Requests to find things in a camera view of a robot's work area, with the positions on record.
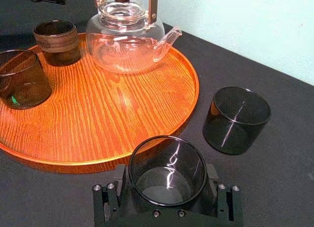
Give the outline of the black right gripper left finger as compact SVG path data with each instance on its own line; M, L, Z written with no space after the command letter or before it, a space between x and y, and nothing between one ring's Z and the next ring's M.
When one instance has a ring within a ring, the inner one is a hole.
M113 173L113 181L105 186L92 187L94 224L118 224L121 194L126 184L126 166L118 164Z

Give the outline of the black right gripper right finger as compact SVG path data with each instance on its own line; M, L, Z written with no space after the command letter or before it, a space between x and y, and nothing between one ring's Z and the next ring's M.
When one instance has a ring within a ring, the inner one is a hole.
M211 210L215 223L241 223L242 198L237 185L226 185L220 181L212 164L207 164L208 193L211 196Z

